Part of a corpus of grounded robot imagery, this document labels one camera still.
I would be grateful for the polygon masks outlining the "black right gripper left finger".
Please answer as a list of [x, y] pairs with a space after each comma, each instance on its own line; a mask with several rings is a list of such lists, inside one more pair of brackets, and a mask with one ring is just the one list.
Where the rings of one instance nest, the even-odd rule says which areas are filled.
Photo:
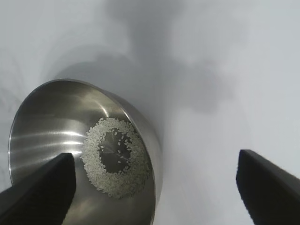
[[0, 194], [2, 225], [61, 225], [76, 191], [75, 161], [61, 153]]

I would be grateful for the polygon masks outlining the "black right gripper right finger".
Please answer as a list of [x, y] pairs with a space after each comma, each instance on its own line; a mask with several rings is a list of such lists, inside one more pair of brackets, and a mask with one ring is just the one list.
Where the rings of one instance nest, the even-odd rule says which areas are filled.
[[256, 225], [300, 223], [300, 180], [252, 150], [240, 150], [236, 184]]

